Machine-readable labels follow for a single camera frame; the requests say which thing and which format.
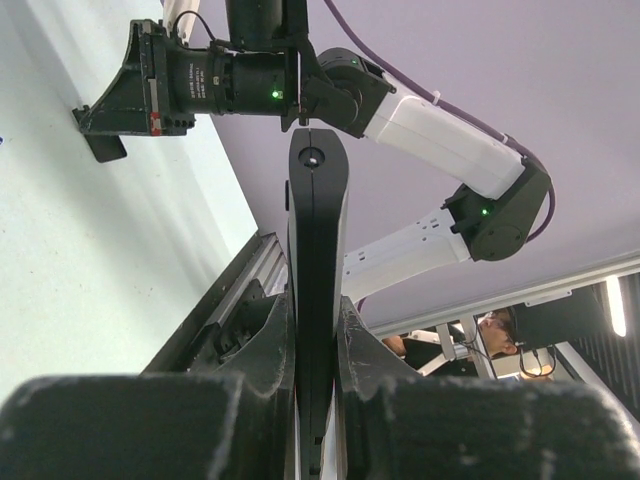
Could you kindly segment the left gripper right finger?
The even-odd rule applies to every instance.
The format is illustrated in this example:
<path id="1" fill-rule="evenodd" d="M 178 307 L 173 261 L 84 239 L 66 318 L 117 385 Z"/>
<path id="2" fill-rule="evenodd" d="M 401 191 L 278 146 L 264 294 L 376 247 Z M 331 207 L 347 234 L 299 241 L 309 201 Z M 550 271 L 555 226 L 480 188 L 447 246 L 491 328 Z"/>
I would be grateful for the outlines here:
<path id="1" fill-rule="evenodd" d="M 340 479 L 635 479 L 639 442 L 602 389 L 423 376 L 343 299 L 337 324 Z"/>

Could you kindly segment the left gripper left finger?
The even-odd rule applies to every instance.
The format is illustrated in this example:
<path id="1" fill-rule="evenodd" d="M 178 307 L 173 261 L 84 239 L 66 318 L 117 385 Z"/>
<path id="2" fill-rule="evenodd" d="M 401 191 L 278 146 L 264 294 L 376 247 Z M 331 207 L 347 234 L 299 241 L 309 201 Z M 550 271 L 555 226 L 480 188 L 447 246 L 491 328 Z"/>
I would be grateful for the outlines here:
<path id="1" fill-rule="evenodd" d="M 291 479 L 295 327 L 284 296 L 202 373 L 50 376 L 1 409 L 5 479 Z"/>

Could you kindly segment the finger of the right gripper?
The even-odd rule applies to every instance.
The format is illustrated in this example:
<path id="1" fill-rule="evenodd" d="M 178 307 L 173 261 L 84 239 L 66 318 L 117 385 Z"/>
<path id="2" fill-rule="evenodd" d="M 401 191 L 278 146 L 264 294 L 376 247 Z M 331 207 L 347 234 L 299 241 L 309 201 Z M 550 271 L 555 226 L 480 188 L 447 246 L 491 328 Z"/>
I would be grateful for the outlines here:
<path id="1" fill-rule="evenodd" d="M 92 110 L 73 109 L 71 111 L 84 135 L 93 136 L 150 136 L 151 110 Z"/>
<path id="2" fill-rule="evenodd" d="M 126 53 L 122 65 L 103 95 L 91 107 L 91 114 L 124 113 L 147 116 L 147 74 L 149 35 L 142 24 L 131 24 Z"/>

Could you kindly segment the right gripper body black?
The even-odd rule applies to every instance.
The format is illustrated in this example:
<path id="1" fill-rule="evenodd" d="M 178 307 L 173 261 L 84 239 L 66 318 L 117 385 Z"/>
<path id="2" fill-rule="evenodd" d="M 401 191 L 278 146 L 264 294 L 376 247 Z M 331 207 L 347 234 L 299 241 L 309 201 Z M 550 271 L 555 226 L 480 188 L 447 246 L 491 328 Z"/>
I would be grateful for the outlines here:
<path id="1" fill-rule="evenodd" d="M 236 28 L 224 41 L 189 47 L 159 23 L 131 23 L 127 67 L 139 70 L 128 95 L 129 135 L 183 136 L 197 114 L 285 119 L 297 112 L 297 53 L 280 27 L 251 34 Z"/>

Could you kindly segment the black battery cover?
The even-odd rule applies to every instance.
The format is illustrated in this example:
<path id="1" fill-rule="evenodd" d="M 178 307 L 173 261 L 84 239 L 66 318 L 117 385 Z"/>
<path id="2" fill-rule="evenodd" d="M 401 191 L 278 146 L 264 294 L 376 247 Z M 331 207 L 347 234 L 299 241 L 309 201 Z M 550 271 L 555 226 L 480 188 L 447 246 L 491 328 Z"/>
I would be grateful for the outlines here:
<path id="1" fill-rule="evenodd" d="M 119 136 L 85 135 L 84 138 L 98 163 L 108 163 L 127 156 Z"/>

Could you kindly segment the black remote control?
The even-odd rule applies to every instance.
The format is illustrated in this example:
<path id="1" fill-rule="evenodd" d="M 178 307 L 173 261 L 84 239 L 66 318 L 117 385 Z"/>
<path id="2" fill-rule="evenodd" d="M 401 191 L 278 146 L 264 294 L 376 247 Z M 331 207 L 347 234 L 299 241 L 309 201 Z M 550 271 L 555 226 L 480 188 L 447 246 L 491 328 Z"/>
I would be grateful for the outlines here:
<path id="1" fill-rule="evenodd" d="M 296 325 L 300 477 L 319 479 L 333 395 L 349 162 L 337 134 L 300 128 L 289 149 L 289 292 Z"/>

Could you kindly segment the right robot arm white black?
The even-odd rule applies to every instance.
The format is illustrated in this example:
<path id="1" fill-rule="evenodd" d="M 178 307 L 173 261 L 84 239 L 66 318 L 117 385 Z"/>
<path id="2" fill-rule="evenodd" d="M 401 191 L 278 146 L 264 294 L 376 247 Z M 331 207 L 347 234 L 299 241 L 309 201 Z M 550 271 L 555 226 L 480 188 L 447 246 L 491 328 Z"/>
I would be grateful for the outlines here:
<path id="1" fill-rule="evenodd" d="M 538 237 L 555 211 L 551 178 L 514 138 L 409 80 L 363 43 L 316 53 L 303 1 L 229 1 L 229 36 L 194 48 L 195 1 L 130 24 L 123 63 L 95 104 L 74 111 L 101 163 L 125 136 L 183 136 L 200 114 L 276 117 L 291 133 L 288 290 L 297 307 L 360 301 L 435 268 L 495 262 Z M 459 182 L 425 219 L 342 250 L 345 133 L 409 153 Z"/>

